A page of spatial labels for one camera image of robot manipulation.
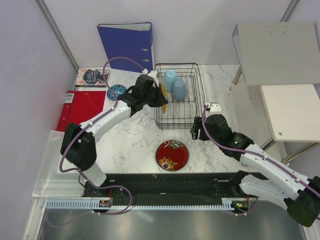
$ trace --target red folder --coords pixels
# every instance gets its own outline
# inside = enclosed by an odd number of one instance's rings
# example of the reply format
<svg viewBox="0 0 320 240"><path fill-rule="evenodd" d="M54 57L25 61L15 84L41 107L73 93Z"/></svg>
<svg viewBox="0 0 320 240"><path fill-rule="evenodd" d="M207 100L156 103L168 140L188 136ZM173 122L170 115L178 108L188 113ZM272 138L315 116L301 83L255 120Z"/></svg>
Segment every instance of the red folder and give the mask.
<svg viewBox="0 0 320 240"><path fill-rule="evenodd" d="M68 124L85 122L104 109L106 91L68 91L56 131L65 132Z"/></svg>

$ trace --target white marble table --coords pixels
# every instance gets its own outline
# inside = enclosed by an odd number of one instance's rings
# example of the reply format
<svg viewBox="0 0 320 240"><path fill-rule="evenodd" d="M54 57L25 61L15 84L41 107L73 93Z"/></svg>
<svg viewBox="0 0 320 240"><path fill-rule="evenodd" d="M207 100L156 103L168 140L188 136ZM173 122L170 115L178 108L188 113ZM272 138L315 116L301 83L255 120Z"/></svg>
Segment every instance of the white marble table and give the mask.
<svg viewBox="0 0 320 240"><path fill-rule="evenodd" d="M200 74L205 101L219 103L229 126L237 131L232 92L229 91L235 68L237 68L236 65L202 65ZM129 87L135 84L138 76L139 73L112 69L109 84L110 86L122 84ZM81 89L105 90L101 87ZM106 97L104 108L108 109L111 105L113 101ZM171 139L183 142L189 150L189 161L178 173L253 171L224 155L212 142L192 140L189 129L159 129L155 124L154 111L145 106L130 119L108 131L97 143L96 161L105 173L172 173L160 168L155 160L158 146ZM71 166L68 161L63 164L65 169Z"/></svg>

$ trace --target gray floor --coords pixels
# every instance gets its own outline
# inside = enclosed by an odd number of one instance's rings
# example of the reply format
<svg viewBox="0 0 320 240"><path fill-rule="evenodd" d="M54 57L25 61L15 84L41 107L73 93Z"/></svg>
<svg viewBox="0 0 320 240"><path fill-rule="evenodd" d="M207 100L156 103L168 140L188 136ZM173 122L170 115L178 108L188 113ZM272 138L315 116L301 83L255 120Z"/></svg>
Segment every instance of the gray floor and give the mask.
<svg viewBox="0 0 320 240"><path fill-rule="evenodd" d="M52 224L87 210L50 209ZM303 228L282 208L260 201L248 216L221 211L132 210L122 215L87 215L64 227L42 223L39 240L305 240Z"/></svg>

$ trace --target wire dish rack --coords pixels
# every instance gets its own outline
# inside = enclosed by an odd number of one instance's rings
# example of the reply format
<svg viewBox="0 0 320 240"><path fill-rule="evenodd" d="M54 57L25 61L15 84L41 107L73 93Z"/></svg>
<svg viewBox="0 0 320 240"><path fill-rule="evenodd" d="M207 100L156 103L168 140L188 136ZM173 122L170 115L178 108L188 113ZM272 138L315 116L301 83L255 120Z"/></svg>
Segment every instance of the wire dish rack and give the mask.
<svg viewBox="0 0 320 240"><path fill-rule="evenodd" d="M158 63L154 67L160 72L159 82L163 84L166 71L175 70L178 78L184 81L186 96L183 101L176 101L172 92L166 92L168 104L165 112L157 107L154 113L156 125L160 129L190 129L194 118L202 115L205 105L204 88L199 66L196 63Z"/></svg>

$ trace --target table leg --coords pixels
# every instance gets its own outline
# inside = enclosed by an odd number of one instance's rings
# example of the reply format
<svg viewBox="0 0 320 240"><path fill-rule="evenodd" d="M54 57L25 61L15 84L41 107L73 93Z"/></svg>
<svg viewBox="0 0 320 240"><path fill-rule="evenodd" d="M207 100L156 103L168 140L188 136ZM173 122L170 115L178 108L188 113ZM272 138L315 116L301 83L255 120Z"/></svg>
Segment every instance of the table leg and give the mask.
<svg viewBox="0 0 320 240"><path fill-rule="evenodd" d="M285 157L284 159L282 159L281 162L283 164L288 164L293 159L295 159L295 158L301 156L302 154L306 153L307 151L315 148L319 144L320 144L320 142L310 142L310 143L306 144L305 146L301 147L300 149L298 149L297 151L295 151L294 153L292 153L291 155L289 155L289 156Z"/></svg>
<svg viewBox="0 0 320 240"><path fill-rule="evenodd" d="M271 148L275 143L276 143L276 141L271 137L268 139L268 141L266 141L264 144L262 144L261 148L263 151L266 151L269 148Z"/></svg>
<svg viewBox="0 0 320 240"><path fill-rule="evenodd" d="M235 74L234 79L232 81L233 84L238 83L241 74L242 74L242 69L241 69L241 66L239 66L238 71L236 71L236 74Z"/></svg>

